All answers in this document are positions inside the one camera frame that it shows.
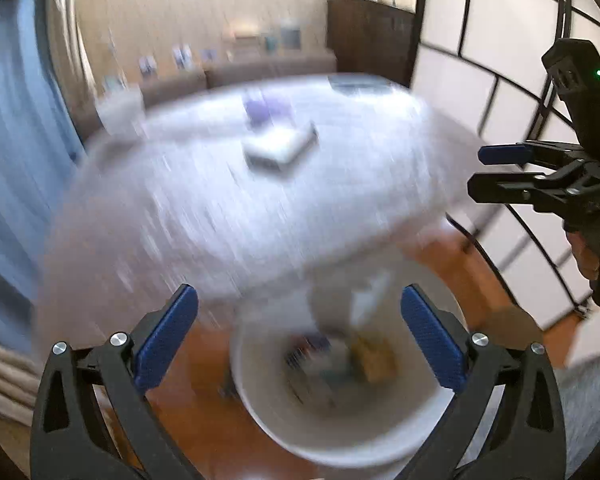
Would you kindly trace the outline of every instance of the purple object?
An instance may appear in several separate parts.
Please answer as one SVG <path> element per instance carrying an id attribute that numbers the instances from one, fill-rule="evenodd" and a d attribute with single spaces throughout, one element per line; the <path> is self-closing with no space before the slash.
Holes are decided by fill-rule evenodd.
<path id="1" fill-rule="evenodd" d="M 261 126 L 274 118 L 292 117 L 291 104 L 283 98 L 264 94 L 262 99 L 245 96 L 243 103 L 252 126 Z"/>

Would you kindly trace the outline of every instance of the human hand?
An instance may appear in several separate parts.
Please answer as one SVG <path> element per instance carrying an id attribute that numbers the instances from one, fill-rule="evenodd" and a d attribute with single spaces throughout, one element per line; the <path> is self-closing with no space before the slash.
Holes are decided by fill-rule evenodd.
<path id="1" fill-rule="evenodd" d="M 600 258 L 587 247 L 582 233 L 567 233 L 567 240 L 571 244 L 571 253 L 578 263 L 580 273 L 588 280 L 596 280 L 600 268 Z"/>

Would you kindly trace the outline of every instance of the white container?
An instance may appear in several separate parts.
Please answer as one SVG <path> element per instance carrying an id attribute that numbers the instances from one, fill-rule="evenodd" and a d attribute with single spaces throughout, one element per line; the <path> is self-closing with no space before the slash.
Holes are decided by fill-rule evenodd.
<path id="1" fill-rule="evenodd" d="M 442 280 L 395 250 L 315 273 L 306 285 L 269 301 L 258 320 L 232 339 L 231 366 L 242 402 L 280 446 L 311 462 L 365 468 L 413 456 L 453 397 L 438 385 L 400 315 L 404 286 L 417 283 L 437 307 L 464 324 Z M 392 345 L 398 378 L 356 413 L 317 415 L 298 403 L 285 380 L 283 356 L 293 335 L 320 327 L 362 329 Z"/>

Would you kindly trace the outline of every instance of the silver screw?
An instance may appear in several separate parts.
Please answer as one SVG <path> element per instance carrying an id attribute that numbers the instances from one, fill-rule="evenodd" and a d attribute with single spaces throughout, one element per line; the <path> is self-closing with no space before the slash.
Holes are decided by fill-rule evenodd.
<path id="1" fill-rule="evenodd" d="M 489 338 L 482 332 L 476 332 L 471 336 L 471 341 L 478 346 L 487 346 L 489 344 Z"/>
<path id="2" fill-rule="evenodd" d="M 542 355 L 544 354 L 544 345 L 542 343 L 531 343 L 531 351 L 534 354 Z"/>
<path id="3" fill-rule="evenodd" d="M 124 343 L 126 343 L 127 339 L 128 338 L 126 337 L 126 334 L 124 332 L 118 332 L 111 336 L 111 339 L 109 339 L 109 342 L 113 346 L 122 346 Z"/>
<path id="4" fill-rule="evenodd" d="M 60 342 L 56 343 L 53 347 L 53 353 L 56 355 L 64 354 L 65 350 L 66 350 L 66 343 L 64 341 L 60 341 Z"/>

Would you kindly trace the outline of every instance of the beige wall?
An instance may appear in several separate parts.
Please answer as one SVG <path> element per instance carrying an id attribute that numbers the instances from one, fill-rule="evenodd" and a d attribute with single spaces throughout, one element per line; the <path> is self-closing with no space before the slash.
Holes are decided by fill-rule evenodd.
<path id="1" fill-rule="evenodd" d="M 411 0 L 396 1 L 409 7 Z M 109 30 L 131 80 L 138 79 L 139 57 L 153 55 L 159 73 L 172 72 L 174 44 L 189 43 L 194 53 L 221 50 L 223 32 L 239 23 L 267 30 L 295 20 L 307 49 L 323 46 L 326 34 L 326 0 L 77 0 L 77 13 L 99 87 L 105 74 L 117 72 Z"/>

